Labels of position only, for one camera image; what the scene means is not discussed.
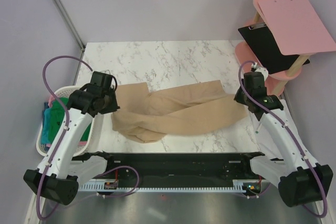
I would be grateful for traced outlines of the beige t shirt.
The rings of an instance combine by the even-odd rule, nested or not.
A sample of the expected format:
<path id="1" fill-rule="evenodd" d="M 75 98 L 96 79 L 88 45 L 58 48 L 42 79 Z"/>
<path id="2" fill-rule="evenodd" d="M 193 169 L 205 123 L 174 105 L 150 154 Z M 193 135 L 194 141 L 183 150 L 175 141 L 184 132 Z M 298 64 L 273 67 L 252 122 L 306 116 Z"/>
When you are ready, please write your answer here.
<path id="1" fill-rule="evenodd" d="M 219 80 L 153 92 L 145 82 L 125 84 L 116 94 L 120 109 L 111 116 L 112 129 L 139 143 L 157 142 L 166 135 L 202 135 L 247 116 Z"/>

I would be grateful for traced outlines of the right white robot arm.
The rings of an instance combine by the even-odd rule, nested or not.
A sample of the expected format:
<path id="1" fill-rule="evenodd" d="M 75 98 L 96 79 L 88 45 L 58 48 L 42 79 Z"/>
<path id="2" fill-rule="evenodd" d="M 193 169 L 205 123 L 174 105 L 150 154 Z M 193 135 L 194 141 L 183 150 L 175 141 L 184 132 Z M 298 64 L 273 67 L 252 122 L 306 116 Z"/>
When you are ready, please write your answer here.
<path id="1" fill-rule="evenodd" d="M 283 104 L 277 96 L 267 93 L 264 75 L 257 71 L 245 73 L 234 100 L 255 115 L 284 161 L 280 165 L 263 156 L 254 157 L 241 164 L 241 174 L 248 179 L 257 174 L 267 179 L 278 188 L 288 207 L 325 201 L 333 171 L 329 165 L 320 165 L 290 129 Z"/>

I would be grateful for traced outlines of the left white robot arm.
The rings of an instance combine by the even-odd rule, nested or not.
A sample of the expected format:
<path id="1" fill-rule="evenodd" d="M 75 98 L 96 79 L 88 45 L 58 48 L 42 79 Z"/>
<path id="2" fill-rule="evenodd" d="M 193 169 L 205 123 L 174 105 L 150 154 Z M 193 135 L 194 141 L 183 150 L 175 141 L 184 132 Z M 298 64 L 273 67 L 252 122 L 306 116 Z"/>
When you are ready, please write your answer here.
<path id="1" fill-rule="evenodd" d="M 47 155 L 36 169 L 28 169 L 24 174 L 23 180 L 35 194 L 67 206 L 74 200 L 79 187 L 90 179 L 114 175 L 115 165 L 103 157 L 70 164 L 82 135 L 95 116 L 119 109 L 116 87 L 112 83 L 116 83 L 114 76 L 95 71 L 89 83 L 69 96 L 65 119 Z"/>

